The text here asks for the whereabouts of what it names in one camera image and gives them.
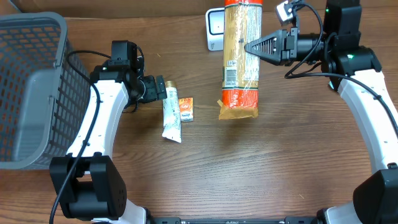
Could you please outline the small orange carton box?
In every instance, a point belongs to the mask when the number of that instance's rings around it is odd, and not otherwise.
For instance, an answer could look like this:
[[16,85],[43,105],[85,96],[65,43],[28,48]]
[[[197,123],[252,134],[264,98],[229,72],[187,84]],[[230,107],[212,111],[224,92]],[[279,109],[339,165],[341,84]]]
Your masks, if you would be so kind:
[[192,122],[193,116],[193,98],[179,99],[180,119],[181,122]]

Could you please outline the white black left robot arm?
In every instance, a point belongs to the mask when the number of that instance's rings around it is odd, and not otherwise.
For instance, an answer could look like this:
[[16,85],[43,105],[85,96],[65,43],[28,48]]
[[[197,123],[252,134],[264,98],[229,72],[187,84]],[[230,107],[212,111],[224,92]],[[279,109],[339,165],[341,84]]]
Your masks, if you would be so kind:
[[107,60],[90,75],[90,102],[78,134],[64,156],[52,158],[50,177],[57,197],[49,222],[61,208],[66,218],[95,223],[150,223],[148,209],[132,203],[113,163],[119,120],[131,105],[166,97],[162,77],[144,76],[144,58],[137,64]]

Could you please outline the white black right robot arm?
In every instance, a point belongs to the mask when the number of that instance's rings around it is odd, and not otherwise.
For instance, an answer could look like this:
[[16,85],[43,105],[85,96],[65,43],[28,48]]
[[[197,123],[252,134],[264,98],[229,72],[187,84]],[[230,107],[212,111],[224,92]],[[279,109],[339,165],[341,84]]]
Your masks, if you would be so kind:
[[[303,1],[284,1],[276,8],[291,30],[248,42],[247,53],[273,65],[285,65],[287,79],[315,77],[314,68],[330,80],[351,110],[368,149],[371,176],[355,188],[350,203],[324,208],[314,223],[397,222],[397,110],[374,51],[360,44],[362,7],[358,0],[328,0],[318,18],[318,35],[301,34],[298,11]],[[312,69],[297,73],[302,64]]]

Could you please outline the white tube gold cap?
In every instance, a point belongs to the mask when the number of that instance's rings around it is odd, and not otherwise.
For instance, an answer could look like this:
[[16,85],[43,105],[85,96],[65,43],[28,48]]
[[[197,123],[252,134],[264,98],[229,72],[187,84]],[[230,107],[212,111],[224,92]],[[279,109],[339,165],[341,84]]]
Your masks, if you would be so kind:
[[174,81],[165,82],[165,90],[167,97],[163,100],[163,125],[164,130],[162,137],[175,141],[182,142],[180,107],[178,100],[177,86]]

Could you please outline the orange spaghetti packet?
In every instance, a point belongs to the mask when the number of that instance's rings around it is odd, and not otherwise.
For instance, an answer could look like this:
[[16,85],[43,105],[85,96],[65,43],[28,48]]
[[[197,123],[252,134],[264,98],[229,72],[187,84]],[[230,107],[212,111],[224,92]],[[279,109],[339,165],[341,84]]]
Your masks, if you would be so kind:
[[261,37],[262,0],[225,0],[219,119],[258,117],[259,57],[245,45]]

